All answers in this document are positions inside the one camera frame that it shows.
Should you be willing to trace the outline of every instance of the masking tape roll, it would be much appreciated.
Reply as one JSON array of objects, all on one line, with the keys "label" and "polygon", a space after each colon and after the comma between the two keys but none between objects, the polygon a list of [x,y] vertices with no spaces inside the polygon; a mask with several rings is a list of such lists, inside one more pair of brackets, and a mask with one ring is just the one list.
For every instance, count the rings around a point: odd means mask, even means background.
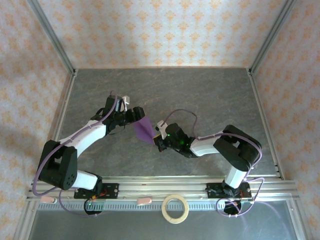
[{"label": "masking tape roll", "polygon": [[[183,211],[183,214],[181,217],[178,217],[178,218],[173,218],[171,216],[169,216],[169,214],[167,213],[167,205],[169,203],[169,201],[171,201],[172,199],[178,199],[182,202],[183,204],[183,208],[184,208],[184,211]],[[187,201],[185,200],[185,198],[181,195],[178,195],[178,194],[172,194],[172,195],[169,195],[167,196],[163,203],[162,203],[162,208],[161,208],[161,211],[162,211],[162,215],[163,217],[165,218],[165,220],[167,220],[169,223],[171,224],[180,224],[182,223],[184,220],[186,220],[186,218],[188,217],[188,214],[189,214],[189,205],[187,203]]]}]

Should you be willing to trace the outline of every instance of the patterned wall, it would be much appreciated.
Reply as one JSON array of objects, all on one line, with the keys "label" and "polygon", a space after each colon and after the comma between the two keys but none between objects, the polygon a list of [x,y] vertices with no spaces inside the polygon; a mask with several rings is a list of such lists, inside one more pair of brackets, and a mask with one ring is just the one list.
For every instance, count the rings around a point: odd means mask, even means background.
[{"label": "patterned wall", "polygon": [[25,0],[0,4],[0,239],[12,239],[67,70]]},{"label": "patterned wall", "polygon": [[255,76],[283,164],[320,236],[320,4],[297,1]]},{"label": "patterned wall", "polygon": [[75,68],[250,67],[285,0],[39,0]]}]

